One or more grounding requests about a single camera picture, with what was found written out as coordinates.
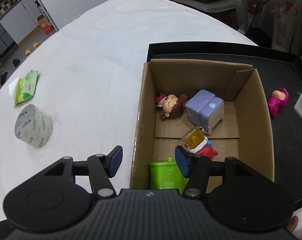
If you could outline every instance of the tape roll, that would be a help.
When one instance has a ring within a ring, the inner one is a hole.
[[[15,124],[15,136],[35,148],[47,143],[52,132],[50,119],[35,105],[27,105]]]

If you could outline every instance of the green packet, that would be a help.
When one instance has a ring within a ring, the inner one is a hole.
[[[19,78],[15,96],[15,105],[33,98],[36,90],[38,71],[31,70],[25,77]]]

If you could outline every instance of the green container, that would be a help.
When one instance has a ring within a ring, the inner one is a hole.
[[[178,165],[172,161],[172,157],[163,163],[149,163],[151,170],[151,189],[177,188],[182,194],[189,179],[182,176]]]

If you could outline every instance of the purple cube toy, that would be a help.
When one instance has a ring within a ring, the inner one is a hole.
[[[212,128],[223,117],[224,102],[202,89],[186,103],[186,111],[191,123],[202,128],[204,133],[211,134]]]

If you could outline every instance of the white tablecloth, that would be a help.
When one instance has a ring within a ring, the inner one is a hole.
[[[74,160],[123,146],[111,180],[129,187],[143,63],[150,43],[225,41],[254,44],[203,13],[167,0],[109,0],[62,28],[33,52],[0,90],[0,221],[5,195],[63,156]],[[8,84],[31,69],[40,73],[35,97],[14,106]],[[15,138],[27,104],[51,117],[48,143],[35,149]],[[77,184],[90,189],[87,178]]]

